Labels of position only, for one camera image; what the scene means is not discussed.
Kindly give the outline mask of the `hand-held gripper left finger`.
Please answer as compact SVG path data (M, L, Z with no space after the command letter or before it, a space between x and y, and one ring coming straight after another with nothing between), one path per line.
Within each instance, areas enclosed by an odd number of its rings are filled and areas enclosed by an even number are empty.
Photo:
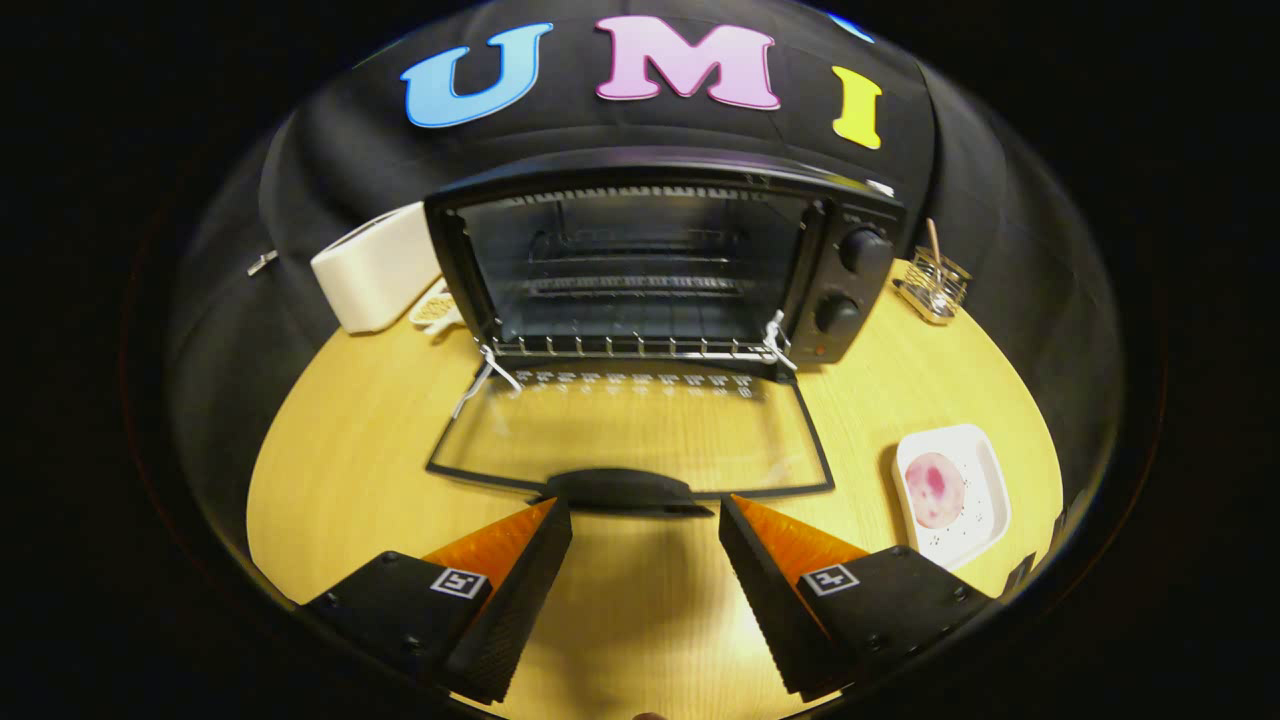
M506 698L572 539L548 498L422 557L384 551L301 612L415 684Z

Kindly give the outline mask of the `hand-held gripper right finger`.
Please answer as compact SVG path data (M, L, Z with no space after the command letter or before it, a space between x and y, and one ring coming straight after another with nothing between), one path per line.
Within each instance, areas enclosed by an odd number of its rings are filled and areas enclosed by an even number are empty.
M908 546L869 552L737 495L719 542L785 689L805 701L900 674L992 605Z

